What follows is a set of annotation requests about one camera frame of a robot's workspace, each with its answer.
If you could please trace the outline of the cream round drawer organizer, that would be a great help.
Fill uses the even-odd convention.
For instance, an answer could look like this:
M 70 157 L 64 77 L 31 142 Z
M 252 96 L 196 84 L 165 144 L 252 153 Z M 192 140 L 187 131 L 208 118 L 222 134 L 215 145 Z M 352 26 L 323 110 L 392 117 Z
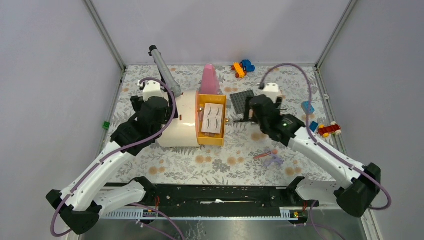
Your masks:
M 203 121 L 207 115 L 206 108 L 221 105 L 218 116 L 220 126 L 216 131 L 203 132 Z M 176 99 L 177 117 L 157 140 L 164 148 L 200 147 L 224 145 L 227 97 L 216 94 L 200 94 L 198 91 L 186 91 Z

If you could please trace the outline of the false eyelash card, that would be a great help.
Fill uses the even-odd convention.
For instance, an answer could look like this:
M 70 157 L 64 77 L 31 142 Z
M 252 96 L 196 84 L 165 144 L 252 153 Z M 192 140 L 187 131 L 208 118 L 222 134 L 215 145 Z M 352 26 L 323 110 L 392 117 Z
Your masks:
M 224 119 L 224 105 L 216 103 L 206 103 L 203 109 L 202 133 L 220 134 Z

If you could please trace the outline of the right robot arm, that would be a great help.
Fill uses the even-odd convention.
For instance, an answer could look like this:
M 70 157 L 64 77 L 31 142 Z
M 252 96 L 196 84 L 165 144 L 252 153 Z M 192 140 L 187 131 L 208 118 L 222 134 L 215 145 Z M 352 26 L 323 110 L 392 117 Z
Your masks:
M 245 111 L 252 112 L 252 123 L 261 132 L 285 147 L 313 161 L 333 179 L 312 181 L 296 178 L 287 191 L 287 201 L 299 206 L 304 201 L 338 205 L 350 216 L 361 218 L 380 193 L 381 168 L 374 163 L 364 165 L 311 132 L 305 123 L 291 114 L 281 114 L 266 95 L 248 97 Z

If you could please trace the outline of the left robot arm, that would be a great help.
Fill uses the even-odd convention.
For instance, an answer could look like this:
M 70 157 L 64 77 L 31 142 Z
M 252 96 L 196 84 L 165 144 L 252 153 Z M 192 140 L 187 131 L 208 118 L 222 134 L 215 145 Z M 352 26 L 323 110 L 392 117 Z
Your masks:
M 141 103 L 135 105 L 135 114 L 119 125 L 110 142 L 76 180 L 46 195 L 55 210 L 50 223 L 52 236 L 59 238 L 70 232 L 81 235 L 93 228 L 101 217 L 121 207 L 139 202 L 148 206 L 154 202 L 155 192 L 142 177 L 101 193 L 125 163 L 162 136 L 177 112 L 176 98 L 165 81 L 146 77 L 140 84 L 144 88 Z

